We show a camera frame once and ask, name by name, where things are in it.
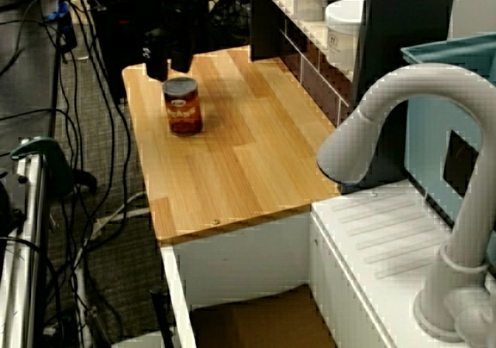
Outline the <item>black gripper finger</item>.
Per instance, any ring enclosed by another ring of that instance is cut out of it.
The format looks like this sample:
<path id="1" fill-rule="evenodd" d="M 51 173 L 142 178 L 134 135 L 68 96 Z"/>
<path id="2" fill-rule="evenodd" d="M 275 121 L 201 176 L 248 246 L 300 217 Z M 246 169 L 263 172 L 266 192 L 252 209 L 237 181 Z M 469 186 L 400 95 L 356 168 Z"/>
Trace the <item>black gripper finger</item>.
<path id="1" fill-rule="evenodd" d="M 166 81 L 168 76 L 167 55 L 163 50 L 146 49 L 146 73 L 158 81 Z"/>
<path id="2" fill-rule="evenodd" d="M 170 50 L 170 66 L 174 71 L 187 73 L 190 70 L 193 58 L 190 47 L 174 47 Z"/>

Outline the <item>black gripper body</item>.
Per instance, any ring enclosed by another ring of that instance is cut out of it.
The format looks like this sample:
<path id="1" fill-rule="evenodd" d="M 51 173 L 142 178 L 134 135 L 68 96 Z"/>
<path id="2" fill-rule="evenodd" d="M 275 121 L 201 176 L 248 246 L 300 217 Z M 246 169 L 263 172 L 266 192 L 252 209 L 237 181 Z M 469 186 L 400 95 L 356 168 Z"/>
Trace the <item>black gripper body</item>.
<path id="1" fill-rule="evenodd" d="M 171 49 L 174 47 L 193 48 L 192 41 L 181 34 L 169 33 L 165 29 L 156 28 L 144 33 L 143 56 L 146 58 L 146 49 L 163 50 L 167 59 L 170 59 Z"/>

